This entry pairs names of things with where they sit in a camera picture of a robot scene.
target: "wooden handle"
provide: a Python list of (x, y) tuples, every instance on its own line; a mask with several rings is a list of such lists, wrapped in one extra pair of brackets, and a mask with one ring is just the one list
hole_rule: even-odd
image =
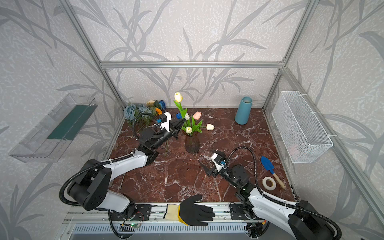
[(286, 189), (285, 184), (280, 180), (280, 178), (276, 175), (276, 173), (274, 173), (273, 176), (275, 177), (276, 181), (280, 184), (282, 189)]

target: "wall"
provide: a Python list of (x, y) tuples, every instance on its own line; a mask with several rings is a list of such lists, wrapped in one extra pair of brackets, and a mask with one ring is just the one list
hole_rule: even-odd
[[(288, 68), (384, 196), (384, 1), (319, 4)], [(283, 79), (279, 91), (292, 90)], [(384, 239), (384, 230), (332, 150), (311, 164), (282, 157), (302, 199), (335, 220), (344, 239)]]
[[(54, 239), (69, 206), (61, 184), (101, 157), (122, 118), (56, 1), (0, 1), (0, 238)], [(68, 93), (94, 96), (94, 114), (57, 163), (23, 163), (9, 151)]]
[[(307, 4), (307, 0), (70, 2), (103, 61), (281, 61)], [(275, 69), (109, 70), (126, 102), (157, 98), (172, 105), (173, 94), (182, 91), (184, 105), (196, 107), (234, 107), (245, 95), (260, 107), (274, 73)]]

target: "white tape roll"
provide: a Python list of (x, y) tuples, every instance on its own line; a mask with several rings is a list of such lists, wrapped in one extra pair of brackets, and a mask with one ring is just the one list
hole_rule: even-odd
[[(266, 184), (267, 181), (271, 181), (272, 182), (272, 186), (271, 187)], [(263, 178), (263, 186), (265, 187), (266, 190), (273, 190), (273, 189), (276, 188), (276, 182), (271, 177), (265, 177), (265, 178)]]

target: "dark red marble surface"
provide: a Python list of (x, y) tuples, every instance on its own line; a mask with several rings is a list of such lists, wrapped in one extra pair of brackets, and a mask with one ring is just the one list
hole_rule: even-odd
[[(213, 150), (226, 153), (238, 146), (247, 146), (253, 149), (257, 158), (258, 182), (263, 190), (264, 177), (272, 177), (261, 164), (261, 156), (270, 159), (275, 166), (275, 173), (287, 185), (282, 189), (277, 183), (273, 191), (267, 191), (277, 197), (294, 200), (283, 166), (278, 157), (272, 136), (268, 130), (263, 112), (253, 108), (249, 121), (245, 125), (237, 124), (234, 108), (201, 108), (189, 109), (189, 114), (202, 112), (203, 126), (213, 124), (215, 129), (207, 131), (202, 128), (198, 134), (201, 148), (198, 153), (190, 154), (185, 151), (185, 136), (180, 133), (179, 139), (171, 138), (168, 146), (158, 149), (157, 159), (150, 165), (134, 169), (117, 177), (112, 187), (113, 191), (122, 193), (136, 202), (181, 202), (186, 197), (202, 194), (206, 202), (237, 202), (236, 189), (220, 175), (216, 178), (208, 177), (199, 162), (211, 168), (213, 163), (210, 157)], [(169, 109), (172, 117), (176, 117), (177, 109)], [(111, 158), (123, 156), (137, 147), (138, 142), (132, 137), (131, 128), (124, 123)], [(252, 155), (245, 149), (237, 151), (230, 161), (230, 166), (241, 164), (248, 171), (251, 182), (253, 177)]]

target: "glove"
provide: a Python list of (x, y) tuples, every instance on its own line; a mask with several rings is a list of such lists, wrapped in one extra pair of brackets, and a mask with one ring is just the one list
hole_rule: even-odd
[(199, 194), (187, 198), (180, 205), (168, 204), (164, 218), (178, 220), (189, 226), (208, 226), (208, 223), (202, 221), (213, 221), (215, 213), (211, 207), (194, 204), (201, 199), (202, 196)]

